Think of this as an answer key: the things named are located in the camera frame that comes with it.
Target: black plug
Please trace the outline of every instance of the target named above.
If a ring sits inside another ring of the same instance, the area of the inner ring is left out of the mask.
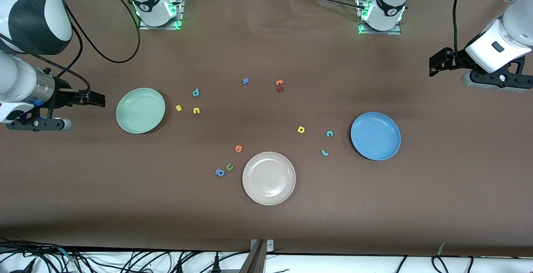
[[[222,270],[220,269],[219,265],[219,253],[215,255],[215,263],[213,264],[213,270],[211,270],[211,273],[221,273]]]

